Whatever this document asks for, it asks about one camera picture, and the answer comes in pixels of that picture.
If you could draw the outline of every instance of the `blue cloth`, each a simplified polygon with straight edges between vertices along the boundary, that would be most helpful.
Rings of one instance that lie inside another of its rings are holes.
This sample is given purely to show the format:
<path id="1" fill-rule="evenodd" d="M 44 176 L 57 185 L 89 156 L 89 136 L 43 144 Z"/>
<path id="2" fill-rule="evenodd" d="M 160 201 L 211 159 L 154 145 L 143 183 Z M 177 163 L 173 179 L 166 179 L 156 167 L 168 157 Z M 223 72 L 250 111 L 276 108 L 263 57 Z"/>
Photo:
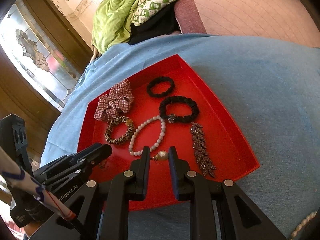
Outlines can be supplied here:
<path id="1" fill-rule="evenodd" d="M 205 34 L 115 45 L 88 65 L 49 133 L 41 165 L 76 152 L 90 101 L 173 54 L 193 67 L 241 128 L 261 167 L 237 183 L 288 236 L 320 206 L 319 49 Z M 188 228 L 187 206 L 131 212 L 129 239 L 188 239 L 188 232 L 177 232 Z M 164 228 L 154 226 L 159 221 Z M 148 226 L 137 231 L 139 223 Z"/>

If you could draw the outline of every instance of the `red tray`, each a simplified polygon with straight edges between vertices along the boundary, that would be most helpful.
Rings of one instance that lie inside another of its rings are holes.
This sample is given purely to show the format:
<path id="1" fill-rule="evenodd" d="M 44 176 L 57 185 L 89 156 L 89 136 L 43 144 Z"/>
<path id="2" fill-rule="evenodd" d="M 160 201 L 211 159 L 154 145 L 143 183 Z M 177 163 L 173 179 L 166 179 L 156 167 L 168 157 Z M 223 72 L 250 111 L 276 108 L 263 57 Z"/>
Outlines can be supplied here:
<path id="1" fill-rule="evenodd" d="M 223 181 L 224 179 L 235 181 L 260 166 L 242 132 L 223 104 L 179 55 L 157 62 L 128 78 L 132 87 L 134 104 L 126 116 L 130 117 L 136 126 L 159 114 L 158 108 L 164 98 L 152 98 L 146 92 L 148 83 L 159 76 L 169 76 L 174 80 L 175 89 L 170 96 L 186 96 L 197 102 L 200 114 L 196 122 L 203 125 L 207 151 L 217 167 L 215 181 Z M 153 91 L 160 93 L 168 87 L 169 84 L 160 83 Z M 99 97 L 88 105 L 80 133 L 78 151 L 95 142 L 106 143 L 104 133 L 108 126 L 107 123 L 93 118 L 98 99 Z M 184 104 L 172 104 L 167 107 L 167 113 L 185 115 L 190 113 L 190 108 Z M 188 161 L 191 169 L 200 173 L 193 155 L 190 127 L 191 124 L 170 124 L 167 122 L 165 137 L 151 155 L 156 154 L 159 150 L 168 151 L 170 146 L 175 146 L 179 158 Z M 133 150 L 140 151 L 145 145 L 151 147 L 158 139 L 160 130 L 160 121 L 147 125 L 137 136 Z M 126 126 L 119 125 L 113 136 L 118 138 L 125 131 Z M 128 146 L 129 142 L 121 146 L 112 145 L 113 152 L 107 159 L 106 170 L 102 171 L 98 166 L 95 167 L 91 179 L 102 182 L 127 170 L 131 161 L 137 158 L 129 154 Z M 164 206 L 176 202 L 172 192 L 168 162 L 151 161 L 146 199 L 143 202 L 130 202 L 130 210 Z"/>

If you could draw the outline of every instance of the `white bead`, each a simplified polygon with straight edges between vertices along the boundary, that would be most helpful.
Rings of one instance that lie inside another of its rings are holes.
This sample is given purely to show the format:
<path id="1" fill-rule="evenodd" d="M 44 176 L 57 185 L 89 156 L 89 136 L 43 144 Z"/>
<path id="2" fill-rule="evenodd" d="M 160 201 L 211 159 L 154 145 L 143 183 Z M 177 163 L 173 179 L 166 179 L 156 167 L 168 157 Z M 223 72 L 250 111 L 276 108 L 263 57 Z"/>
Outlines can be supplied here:
<path id="1" fill-rule="evenodd" d="M 301 221 L 301 224 L 302 224 L 302 226 L 304 227 L 306 224 L 307 224 L 307 220 L 306 219 L 303 219 L 302 221 Z"/>
<path id="2" fill-rule="evenodd" d="M 291 236 L 292 236 L 292 237 L 295 237 L 297 234 L 298 234 L 297 231 L 293 231 L 292 234 L 291 234 Z"/>
<path id="3" fill-rule="evenodd" d="M 302 225 L 301 224 L 298 224 L 298 226 L 296 227 L 296 231 L 300 231 L 302 229 Z"/>

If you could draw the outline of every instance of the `black hair tie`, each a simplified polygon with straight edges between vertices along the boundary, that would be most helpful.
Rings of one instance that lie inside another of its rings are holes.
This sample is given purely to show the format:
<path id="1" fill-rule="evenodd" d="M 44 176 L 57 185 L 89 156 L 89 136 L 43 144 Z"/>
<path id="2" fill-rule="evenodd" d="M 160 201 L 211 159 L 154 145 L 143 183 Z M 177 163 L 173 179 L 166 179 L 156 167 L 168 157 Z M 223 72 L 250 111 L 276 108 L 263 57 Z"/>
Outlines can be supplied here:
<path id="1" fill-rule="evenodd" d="M 171 103 L 185 103 L 191 107 L 192 114 L 185 116 L 176 116 L 175 114 L 166 114 L 166 108 L 168 104 Z M 193 101 L 191 98 L 186 98 L 183 96 L 173 96 L 168 97 L 160 103 L 159 113 L 162 119 L 168 119 L 169 123 L 182 122 L 189 123 L 192 122 L 199 115 L 200 111 L 197 106 L 197 103 Z"/>
<path id="2" fill-rule="evenodd" d="M 168 88 L 167 91 L 162 92 L 161 94 L 154 94 L 151 91 L 151 88 L 153 88 L 156 84 L 159 84 L 161 82 L 166 82 L 166 81 L 170 82 L 170 87 Z M 174 82 L 170 77 L 157 77 L 147 85 L 147 93 L 153 98 L 166 97 L 173 91 L 173 89 L 174 89 Z"/>

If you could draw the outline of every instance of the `window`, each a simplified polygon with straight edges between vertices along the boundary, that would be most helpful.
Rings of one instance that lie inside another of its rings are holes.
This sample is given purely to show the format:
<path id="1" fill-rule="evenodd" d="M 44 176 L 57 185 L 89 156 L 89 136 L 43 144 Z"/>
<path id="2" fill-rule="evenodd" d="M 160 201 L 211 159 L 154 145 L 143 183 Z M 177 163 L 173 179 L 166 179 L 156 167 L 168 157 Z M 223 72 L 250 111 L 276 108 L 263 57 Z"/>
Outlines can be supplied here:
<path id="1" fill-rule="evenodd" d="M 0 23 L 0 44 L 26 80 L 61 111 L 80 74 L 50 41 L 22 0 L 15 2 Z"/>

